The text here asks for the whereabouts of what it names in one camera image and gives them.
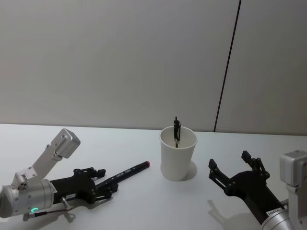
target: pen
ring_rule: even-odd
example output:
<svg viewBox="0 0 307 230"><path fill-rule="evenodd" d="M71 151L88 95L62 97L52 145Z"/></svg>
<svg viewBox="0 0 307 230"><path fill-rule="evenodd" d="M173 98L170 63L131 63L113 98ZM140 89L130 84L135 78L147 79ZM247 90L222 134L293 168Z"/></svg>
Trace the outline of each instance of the pen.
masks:
<svg viewBox="0 0 307 230"><path fill-rule="evenodd" d="M143 162L141 164L138 164L138 165L136 165L136 166L134 166L132 168L129 168L129 169L127 169L127 170L125 170L125 171L123 171L123 172L121 172L121 173L119 173L119 174L117 174L115 176L112 176L109 179L106 179L102 183L97 184L96 187L100 188L100 187L105 186L107 184L119 183L119 182L121 182L123 180L126 180L127 178L132 177L133 175L135 175L135 174L137 174L137 173L139 173L139 172L149 168L149 166L150 166L150 162L149 161L145 161L145 162Z"/></svg>

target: marker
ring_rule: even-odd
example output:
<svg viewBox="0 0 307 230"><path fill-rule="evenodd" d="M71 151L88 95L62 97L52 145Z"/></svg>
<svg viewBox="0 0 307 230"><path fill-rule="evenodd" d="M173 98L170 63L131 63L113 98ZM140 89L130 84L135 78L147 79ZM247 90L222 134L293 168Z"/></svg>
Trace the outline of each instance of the marker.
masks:
<svg viewBox="0 0 307 230"><path fill-rule="evenodd" d="M136 165L132 168L129 168L129 169L127 169L127 170L125 170L125 171L123 171L123 172L121 172L121 173L119 173L115 176L112 176L111 178L103 181L102 183L97 184L96 187L100 188L102 186L105 186L106 184L119 183L119 182L126 180L127 178L132 177L133 175L149 168L149 166L150 166L150 162L145 161L145 162L138 164L138 165Z"/></svg>

